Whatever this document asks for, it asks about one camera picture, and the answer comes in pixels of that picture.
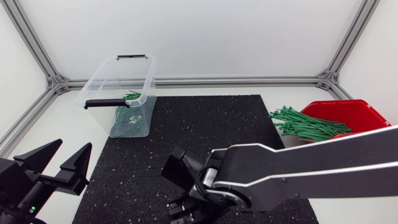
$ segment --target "red tray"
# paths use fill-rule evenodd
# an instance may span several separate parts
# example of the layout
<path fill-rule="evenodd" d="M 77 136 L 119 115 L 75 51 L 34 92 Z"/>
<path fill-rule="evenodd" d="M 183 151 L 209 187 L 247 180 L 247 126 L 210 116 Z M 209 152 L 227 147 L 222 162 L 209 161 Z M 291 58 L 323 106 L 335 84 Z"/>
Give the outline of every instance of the red tray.
<path fill-rule="evenodd" d="M 314 101 L 301 113 L 314 118 L 346 123 L 347 127 L 352 129 L 351 133 L 338 134 L 332 139 L 391 126 L 364 100 Z"/>

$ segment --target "plastic bin handle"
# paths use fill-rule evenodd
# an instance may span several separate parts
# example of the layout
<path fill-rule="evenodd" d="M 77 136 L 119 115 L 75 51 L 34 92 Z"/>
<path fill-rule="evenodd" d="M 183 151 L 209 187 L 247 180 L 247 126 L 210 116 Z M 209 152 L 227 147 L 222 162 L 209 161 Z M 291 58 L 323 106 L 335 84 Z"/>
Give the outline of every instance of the plastic bin handle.
<path fill-rule="evenodd" d="M 103 99 L 103 100 L 87 100 L 85 109 L 87 110 L 89 107 L 98 107 L 98 106 L 125 106 L 130 108 L 130 106 L 126 103 L 125 99 Z"/>
<path fill-rule="evenodd" d="M 119 58 L 141 58 L 141 57 L 148 59 L 148 57 L 146 55 L 118 55 L 116 60 L 119 60 Z"/>

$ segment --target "white wall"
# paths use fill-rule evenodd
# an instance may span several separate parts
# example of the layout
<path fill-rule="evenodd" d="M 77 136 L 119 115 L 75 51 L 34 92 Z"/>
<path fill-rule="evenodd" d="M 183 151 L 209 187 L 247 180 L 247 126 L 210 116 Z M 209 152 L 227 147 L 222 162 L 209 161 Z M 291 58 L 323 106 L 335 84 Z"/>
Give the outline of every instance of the white wall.
<path fill-rule="evenodd" d="M 341 71 L 341 85 L 392 124 L 398 124 L 397 63 L 398 1 L 381 0 Z M 398 197 L 313 199 L 311 204 L 320 223 L 398 223 Z"/>
<path fill-rule="evenodd" d="M 157 75 L 314 76 L 362 0 L 21 1 L 58 71 L 89 78 L 117 54 L 151 54 Z"/>
<path fill-rule="evenodd" d="M 381 0 L 341 70 L 341 86 L 398 124 L 398 1 Z"/>
<path fill-rule="evenodd" d="M 45 76 L 0 6 L 0 136 L 45 91 Z"/>

